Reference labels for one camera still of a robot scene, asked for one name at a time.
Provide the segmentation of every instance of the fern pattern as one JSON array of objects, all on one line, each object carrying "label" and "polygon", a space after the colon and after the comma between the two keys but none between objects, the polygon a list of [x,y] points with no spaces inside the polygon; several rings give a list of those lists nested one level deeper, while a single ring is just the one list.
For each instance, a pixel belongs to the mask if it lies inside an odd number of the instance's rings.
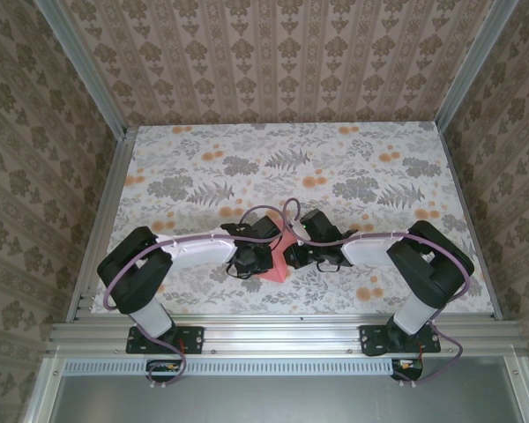
[{"label": "fern pattern", "polygon": [[[471,291],[447,311],[489,312],[486,283],[433,123],[192,125],[177,132],[164,126],[139,132],[109,250],[138,226],[176,236],[209,232],[238,222],[256,205],[281,208],[290,197],[302,202],[302,213],[321,209],[341,232],[402,231],[422,213],[476,267]],[[18,192],[29,200],[34,187],[24,188],[22,179],[16,179]],[[497,191],[491,195],[500,198]],[[294,208],[288,210],[293,217]],[[265,212],[254,210],[245,221],[254,224]],[[519,245],[514,231],[501,239],[504,251]],[[15,242],[4,237],[0,231],[0,253],[7,256]],[[23,239],[18,244],[26,250]],[[162,305],[186,314],[394,313],[409,294],[390,266],[365,263],[337,273],[307,266],[291,269],[282,284],[241,281],[225,267],[207,264],[168,275]],[[104,291],[100,284],[94,311],[104,311]],[[19,327],[31,324],[28,317]]]}]

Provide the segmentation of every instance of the floral mat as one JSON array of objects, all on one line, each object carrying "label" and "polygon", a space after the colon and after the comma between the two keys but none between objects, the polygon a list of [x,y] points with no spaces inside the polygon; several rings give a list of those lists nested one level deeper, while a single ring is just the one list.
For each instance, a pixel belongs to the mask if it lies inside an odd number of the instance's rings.
[{"label": "floral mat", "polygon": [[[476,267],[468,295],[445,311],[493,311],[432,122],[142,127],[109,250],[137,226],[157,234],[210,231],[251,206],[281,206],[289,197],[304,212],[321,209],[342,232],[403,231],[428,220]],[[251,213],[249,222],[258,217]],[[100,283],[94,312],[106,312],[103,292]],[[393,313],[410,291],[390,266],[321,273],[311,265],[276,283],[204,265],[168,275],[159,292],[171,313],[357,314]]]}]

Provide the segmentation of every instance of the patterned wallpaper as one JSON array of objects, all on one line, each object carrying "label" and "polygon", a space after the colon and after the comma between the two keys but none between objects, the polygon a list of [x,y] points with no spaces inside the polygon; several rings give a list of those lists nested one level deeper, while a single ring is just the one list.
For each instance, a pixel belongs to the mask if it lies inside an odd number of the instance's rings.
[{"label": "patterned wallpaper", "polygon": [[33,2],[0,1],[0,422],[65,317],[113,147]]},{"label": "patterned wallpaper", "polygon": [[128,125],[432,120],[491,0],[63,0]]},{"label": "patterned wallpaper", "polygon": [[445,133],[503,312],[529,352],[529,0]]}]

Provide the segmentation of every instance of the purple cable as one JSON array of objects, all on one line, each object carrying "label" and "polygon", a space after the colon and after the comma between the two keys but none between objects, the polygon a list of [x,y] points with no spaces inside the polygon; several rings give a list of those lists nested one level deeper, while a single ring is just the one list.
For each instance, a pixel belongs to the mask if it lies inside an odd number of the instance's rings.
[{"label": "purple cable", "polygon": [[[140,260],[144,256],[148,255],[149,253],[151,253],[155,249],[159,249],[161,247],[165,247],[167,245],[174,244],[175,242],[178,243],[178,242],[188,242],[188,241],[201,241],[201,240],[207,240],[207,239],[267,243],[267,242],[272,242],[274,240],[277,240],[278,238],[280,238],[284,234],[285,231],[288,231],[289,233],[291,233],[296,240],[302,241],[305,244],[308,244],[308,245],[311,245],[311,246],[314,246],[314,247],[333,247],[333,246],[336,246],[336,245],[343,245],[343,244],[346,244],[346,243],[349,243],[349,242],[352,242],[352,241],[356,241],[356,240],[361,240],[361,239],[381,239],[381,238],[394,238],[394,237],[400,238],[401,237],[401,238],[407,238],[407,239],[410,239],[410,240],[414,240],[414,241],[419,242],[420,244],[427,245],[427,246],[431,247],[432,249],[438,251],[439,253],[443,254],[445,257],[447,257],[449,260],[451,260],[458,267],[458,269],[460,270],[461,274],[463,275],[463,278],[465,279],[465,283],[464,283],[463,288],[458,293],[453,295],[453,297],[451,298],[451,301],[454,301],[457,298],[461,297],[462,295],[464,295],[470,289],[470,275],[468,274],[468,272],[466,271],[466,269],[462,265],[462,263],[453,254],[451,254],[449,251],[447,251],[446,249],[442,248],[441,246],[435,244],[432,241],[426,240],[425,238],[421,238],[420,236],[411,235],[411,234],[408,234],[408,233],[401,233],[401,232],[380,233],[380,234],[359,234],[358,236],[351,236],[349,238],[346,238],[345,240],[333,241],[333,242],[314,242],[314,241],[306,240],[305,238],[302,238],[300,235],[298,235],[296,232],[294,232],[292,227],[289,225],[289,222],[288,222],[288,219],[287,219],[287,207],[288,207],[288,205],[290,203],[295,203],[296,204],[296,216],[295,216],[295,219],[298,219],[300,217],[300,212],[301,212],[302,207],[301,207],[300,201],[298,201],[298,199],[296,199],[294,197],[290,197],[284,203],[284,206],[282,207],[282,211],[280,211],[276,207],[273,207],[273,206],[270,206],[270,205],[257,205],[255,207],[251,207],[250,209],[248,209],[242,215],[241,220],[240,220],[239,223],[242,223],[246,219],[246,217],[249,215],[249,213],[253,212],[254,210],[269,209],[269,210],[273,210],[273,211],[277,212],[281,216],[284,225],[283,225],[282,229],[280,230],[280,233],[277,234],[276,236],[273,236],[272,238],[256,239],[256,238],[248,238],[248,237],[244,237],[244,236],[233,236],[233,235],[224,235],[224,234],[200,234],[200,235],[184,236],[183,238],[180,238],[179,240],[168,240],[168,241],[158,242],[158,243],[153,244],[152,246],[144,249],[143,251],[138,253],[136,256],[134,256],[127,264],[125,264],[125,266],[115,275],[114,279],[112,279],[112,281],[109,283],[108,287],[106,288],[106,292],[104,293],[104,298],[103,298],[103,301],[102,301],[102,304],[103,304],[104,308],[107,309],[107,310],[115,310],[116,309],[115,306],[110,306],[108,304],[109,296],[112,293],[115,285],[120,281],[122,276],[138,260]],[[420,379],[416,383],[424,383],[424,382],[428,382],[428,381],[434,379],[435,377],[440,375],[444,370],[446,370],[451,365],[453,365],[460,358],[460,356],[462,355],[462,352],[463,352],[462,345],[459,342],[455,341],[454,339],[449,338],[446,335],[444,335],[441,331],[439,331],[436,328],[436,326],[432,322],[441,313],[441,311],[443,311],[443,309],[437,310],[431,316],[431,318],[429,320],[429,324],[431,325],[431,328],[435,331],[435,333],[437,335],[439,335],[440,337],[442,337],[442,338],[448,340],[449,342],[452,342],[456,346],[458,346],[458,353],[457,353],[457,355],[455,357],[453,357],[453,359],[451,361],[449,361],[441,369],[439,369],[438,371],[436,371],[434,374],[432,374],[430,376],[427,376],[427,377],[425,377],[423,379]],[[155,344],[158,344],[158,345],[165,346],[169,350],[171,350],[173,353],[176,353],[176,354],[178,354],[181,357],[181,359],[183,360],[183,364],[181,366],[181,370],[171,380],[170,383],[175,382],[179,378],[179,376],[181,376],[184,373],[184,371],[186,369],[186,357],[184,356],[184,354],[179,352],[171,344],[168,344],[166,342],[160,341],[157,338],[151,337],[139,324],[138,324],[138,328],[141,331],[141,333],[147,339],[149,339],[151,342],[154,342]],[[158,366],[153,366],[149,370],[148,377],[149,377],[150,382],[153,382],[153,379],[151,377],[151,373],[153,371],[153,368],[155,368],[155,367],[158,367]],[[399,372],[395,372],[395,373],[397,375],[401,376],[401,377],[404,377],[406,379],[406,382],[414,383],[413,381],[408,380],[409,378],[407,378],[406,376],[400,374]]]}]

